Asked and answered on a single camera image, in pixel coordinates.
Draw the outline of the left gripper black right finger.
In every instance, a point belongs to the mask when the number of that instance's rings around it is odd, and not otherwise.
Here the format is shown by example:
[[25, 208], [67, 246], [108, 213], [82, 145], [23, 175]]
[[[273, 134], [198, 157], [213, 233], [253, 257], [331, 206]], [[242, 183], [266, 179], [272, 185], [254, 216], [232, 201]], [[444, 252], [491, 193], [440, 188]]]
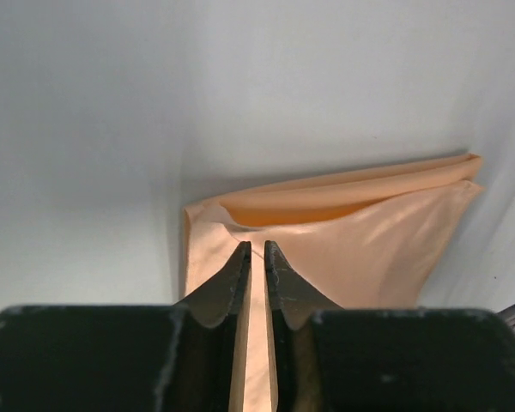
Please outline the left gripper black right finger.
[[321, 411], [324, 401], [312, 317], [341, 307], [297, 273], [274, 241], [264, 244], [264, 268], [276, 410]]

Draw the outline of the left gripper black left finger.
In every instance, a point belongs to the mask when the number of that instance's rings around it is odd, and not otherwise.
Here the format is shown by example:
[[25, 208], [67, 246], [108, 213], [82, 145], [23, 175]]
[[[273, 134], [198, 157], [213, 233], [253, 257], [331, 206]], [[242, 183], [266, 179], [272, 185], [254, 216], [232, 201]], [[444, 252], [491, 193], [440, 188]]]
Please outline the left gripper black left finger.
[[171, 380], [172, 411], [241, 411], [251, 292], [251, 244], [181, 300], [185, 309]]

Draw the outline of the orange cloth napkin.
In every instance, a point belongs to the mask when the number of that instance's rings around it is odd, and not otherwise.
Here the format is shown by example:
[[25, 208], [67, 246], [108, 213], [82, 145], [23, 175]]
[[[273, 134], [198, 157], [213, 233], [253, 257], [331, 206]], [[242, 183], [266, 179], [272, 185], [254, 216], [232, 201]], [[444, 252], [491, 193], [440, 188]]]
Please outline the orange cloth napkin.
[[245, 411], [270, 411], [264, 245], [344, 308], [410, 308], [480, 193], [475, 154], [296, 179], [204, 199], [184, 208], [185, 289], [251, 243]]

